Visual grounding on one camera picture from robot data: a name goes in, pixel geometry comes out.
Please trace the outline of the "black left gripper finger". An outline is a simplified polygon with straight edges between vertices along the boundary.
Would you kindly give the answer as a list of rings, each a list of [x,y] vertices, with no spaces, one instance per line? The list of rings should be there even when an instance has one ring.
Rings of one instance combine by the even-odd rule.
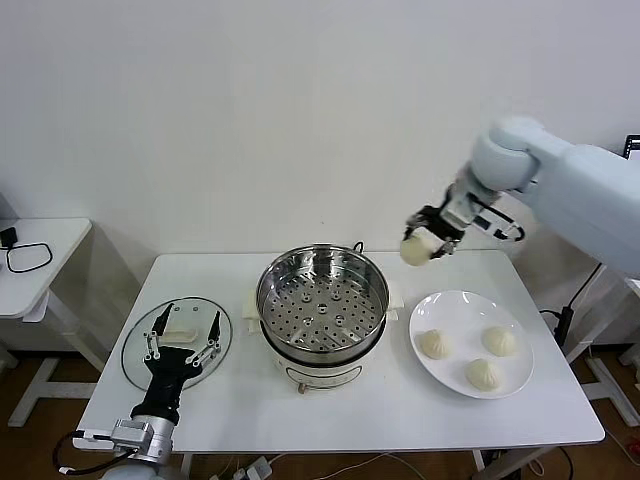
[[[217,311],[213,319],[205,346],[185,360],[186,365],[206,365],[213,360],[219,351],[221,312]]]
[[[143,333],[143,338],[146,345],[146,353],[143,356],[144,362],[160,359],[161,355],[159,351],[159,339],[164,334],[169,316],[173,308],[174,303],[169,303],[164,308],[164,310],[155,318],[151,328]]]

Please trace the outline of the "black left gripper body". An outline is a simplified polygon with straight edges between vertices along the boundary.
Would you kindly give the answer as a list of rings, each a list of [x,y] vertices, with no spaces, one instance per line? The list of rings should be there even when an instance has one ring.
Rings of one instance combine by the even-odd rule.
[[[200,367],[186,363],[194,354],[193,350],[161,346],[159,354],[159,359],[144,361],[151,373],[151,381],[143,401],[132,409],[130,417],[153,416],[178,423],[184,384],[200,375]]]

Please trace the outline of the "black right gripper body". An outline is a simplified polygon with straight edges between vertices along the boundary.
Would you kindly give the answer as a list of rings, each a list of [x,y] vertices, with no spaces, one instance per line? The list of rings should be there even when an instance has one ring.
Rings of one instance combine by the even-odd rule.
[[[426,223],[426,229],[443,242],[460,242],[468,228],[466,223],[445,218],[444,205],[438,207],[426,205],[422,208],[422,215]]]

